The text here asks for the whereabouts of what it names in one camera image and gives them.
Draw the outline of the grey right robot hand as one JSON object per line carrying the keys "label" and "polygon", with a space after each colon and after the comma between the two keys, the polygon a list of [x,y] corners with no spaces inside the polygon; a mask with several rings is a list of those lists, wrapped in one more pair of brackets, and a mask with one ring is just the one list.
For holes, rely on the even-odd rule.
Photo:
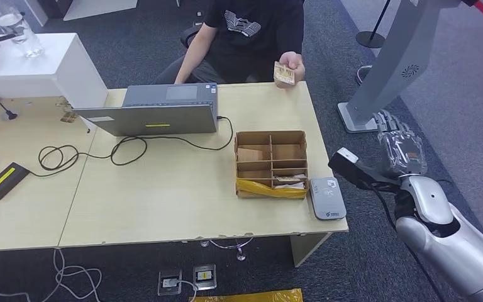
{"label": "grey right robot hand", "polygon": [[385,109],[374,113],[373,117],[378,130],[384,173],[391,177],[425,174],[428,165],[421,137]]}

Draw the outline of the person's left hand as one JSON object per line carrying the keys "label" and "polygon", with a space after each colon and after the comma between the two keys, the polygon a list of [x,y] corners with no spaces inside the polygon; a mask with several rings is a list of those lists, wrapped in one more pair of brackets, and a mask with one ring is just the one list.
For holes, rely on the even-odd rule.
{"label": "person's left hand", "polygon": [[293,77],[294,77],[294,82],[292,84],[282,82],[279,79],[274,79],[275,85],[279,89],[289,89],[294,87],[296,84],[298,84],[300,81],[303,80],[305,76],[305,66],[303,63],[303,58],[302,55],[296,52],[285,52],[280,56],[280,59],[278,62],[275,62],[275,65],[281,65],[283,67],[288,67],[289,69],[292,70]]}

